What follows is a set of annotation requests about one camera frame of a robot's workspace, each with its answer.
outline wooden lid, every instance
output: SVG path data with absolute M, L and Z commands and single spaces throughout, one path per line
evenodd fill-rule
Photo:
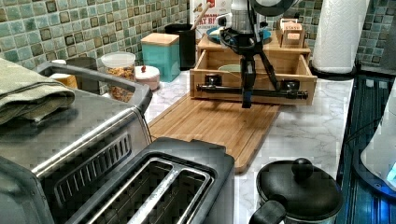
M 170 46 L 178 41 L 178 35 L 152 33 L 142 39 L 142 44 Z

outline black kettle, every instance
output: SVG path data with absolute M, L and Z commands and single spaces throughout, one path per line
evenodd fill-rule
M 335 180 L 311 161 L 275 161 L 257 176 L 261 207 L 249 224 L 334 223 L 343 205 Z

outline mosaic tile backsplash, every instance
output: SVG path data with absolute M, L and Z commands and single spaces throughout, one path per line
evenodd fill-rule
M 185 22 L 188 0 L 0 0 L 0 57 L 32 69 L 55 59 L 136 55 L 140 39 Z
M 27 68 L 78 56 L 100 58 L 113 51 L 136 54 L 140 39 L 188 18 L 189 0 L 0 0 L 0 57 Z M 300 13 L 313 50 L 323 0 L 304 0 Z M 357 59 L 379 66 L 396 0 L 371 0 Z M 278 18 L 268 18 L 270 29 Z

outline green cloth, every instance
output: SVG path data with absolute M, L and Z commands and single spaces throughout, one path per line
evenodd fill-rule
M 74 99 L 61 82 L 0 58 L 0 124 L 16 117 L 40 121 Z

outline marble countertop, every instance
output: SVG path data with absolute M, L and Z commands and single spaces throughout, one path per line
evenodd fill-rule
M 161 82 L 146 111 L 147 122 L 189 92 L 189 74 L 183 71 L 173 82 Z M 318 79 L 313 105 L 280 107 L 253 162 L 244 174 L 235 176 L 235 224 L 248 223 L 259 208 L 256 176 L 269 162 L 304 157 L 336 177 L 351 90 L 352 80 Z

